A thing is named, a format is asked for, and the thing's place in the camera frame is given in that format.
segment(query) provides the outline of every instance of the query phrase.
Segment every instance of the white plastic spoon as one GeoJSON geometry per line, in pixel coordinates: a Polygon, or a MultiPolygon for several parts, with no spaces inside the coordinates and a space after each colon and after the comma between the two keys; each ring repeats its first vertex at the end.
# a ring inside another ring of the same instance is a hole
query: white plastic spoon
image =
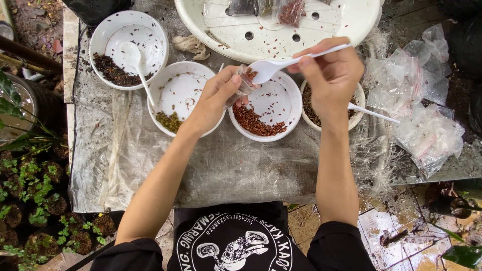
{"type": "MultiPolygon", "coordinates": [[[[351,47],[351,46],[352,46],[351,44],[343,44],[343,45],[335,46],[331,49],[328,49],[328,50],[326,50],[322,53],[307,54],[307,56],[311,56],[311,57],[315,58],[317,56],[329,54],[329,53],[336,52],[336,51],[340,51],[342,49],[345,49],[345,48],[348,48],[348,47],[351,47]]],[[[251,65],[248,66],[248,68],[251,68],[252,71],[258,72],[258,74],[256,74],[256,76],[253,78],[253,81],[252,81],[253,85],[262,84],[264,82],[269,81],[269,79],[271,79],[271,77],[273,77],[273,75],[277,71],[279,71],[282,68],[286,68],[289,65],[298,63],[302,57],[303,56],[300,56],[300,57],[289,59],[289,60],[286,60],[286,61],[272,61],[272,60],[255,61],[254,63],[252,63],[251,65]]]]}
{"type": "Polygon", "coordinates": [[[141,78],[144,89],[146,90],[149,101],[151,102],[151,106],[154,108],[154,99],[152,98],[149,86],[147,85],[146,79],[144,78],[141,71],[141,51],[139,50],[139,48],[137,48],[137,45],[132,42],[125,42],[122,45],[121,51],[127,64],[131,65],[137,70],[137,74],[139,74],[139,77],[141,78]]]}
{"type": "Polygon", "coordinates": [[[349,104],[348,104],[348,109],[358,110],[358,111],[367,113],[368,115],[372,115],[372,116],[375,116],[375,117],[379,117],[379,118],[382,118],[382,119],[387,120],[387,121],[391,121],[391,122],[394,122],[394,123],[400,123],[400,121],[398,121],[398,120],[389,118],[389,117],[387,117],[387,116],[384,116],[384,115],[381,115],[381,114],[378,114],[378,113],[375,113],[375,112],[372,112],[372,111],[370,111],[370,110],[368,110],[368,109],[364,109],[363,107],[356,106],[356,105],[354,105],[354,104],[352,104],[352,103],[349,103],[349,104]]]}

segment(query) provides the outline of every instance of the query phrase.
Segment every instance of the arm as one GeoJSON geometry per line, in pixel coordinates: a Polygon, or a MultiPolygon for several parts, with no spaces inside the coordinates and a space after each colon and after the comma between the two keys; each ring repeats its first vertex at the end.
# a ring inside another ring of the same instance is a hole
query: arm
{"type": "MultiPolygon", "coordinates": [[[[346,37],[325,39],[294,57],[317,54],[349,43],[346,37]]],[[[304,57],[290,72],[302,72],[311,85],[311,104],[322,123],[316,200],[321,223],[338,221],[357,226],[358,189],[351,170],[348,103],[363,74],[353,47],[313,59],[304,57]]]]}
{"type": "Polygon", "coordinates": [[[194,146],[202,134],[217,124],[224,103],[241,84],[241,78],[233,76],[236,69],[235,66],[228,66],[206,82],[193,112],[127,206],[119,225],[116,244],[156,237],[173,206],[194,146]]]}

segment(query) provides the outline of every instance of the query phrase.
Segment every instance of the person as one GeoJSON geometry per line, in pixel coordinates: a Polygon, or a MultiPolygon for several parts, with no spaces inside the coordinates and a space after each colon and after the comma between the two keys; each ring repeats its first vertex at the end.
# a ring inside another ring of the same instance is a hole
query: person
{"type": "MultiPolygon", "coordinates": [[[[317,54],[347,37],[324,39],[295,54],[317,54]]],[[[116,245],[101,253],[92,271],[160,271],[154,241],[168,218],[181,177],[200,136],[211,130],[241,83],[229,66],[206,82],[200,100],[159,163],[132,198],[120,222],[116,245]]],[[[320,227],[304,256],[289,236],[281,202],[223,204],[177,209],[174,247],[167,271],[348,271],[375,270],[357,228],[358,190],[348,149],[348,103],[363,74],[353,47],[289,66],[312,88],[312,106],[323,125],[316,184],[320,227]]]]}

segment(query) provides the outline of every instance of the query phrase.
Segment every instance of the black t-shirt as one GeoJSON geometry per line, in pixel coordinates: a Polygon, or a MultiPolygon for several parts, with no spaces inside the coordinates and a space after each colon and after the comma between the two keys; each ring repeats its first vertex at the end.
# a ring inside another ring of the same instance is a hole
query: black t-shirt
{"type": "MultiPolygon", "coordinates": [[[[322,224],[308,256],[288,234],[281,203],[224,204],[181,209],[174,224],[167,271],[373,271],[359,230],[322,224]]],[[[162,254],[152,239],[118,244],[101,253],[91,271],[161,271],[162,254]]]]}

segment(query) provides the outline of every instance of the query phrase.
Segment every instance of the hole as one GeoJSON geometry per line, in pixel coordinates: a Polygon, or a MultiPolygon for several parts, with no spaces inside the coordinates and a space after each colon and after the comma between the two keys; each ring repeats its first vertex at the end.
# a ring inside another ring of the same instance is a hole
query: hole
{"type": "Polygon", "coordinates": [[[252,32],[246,32],[246,34],[244,34],[244,37],[245,37],[247,40],[249,40],[249,41],[254,38],[252,32]]]}

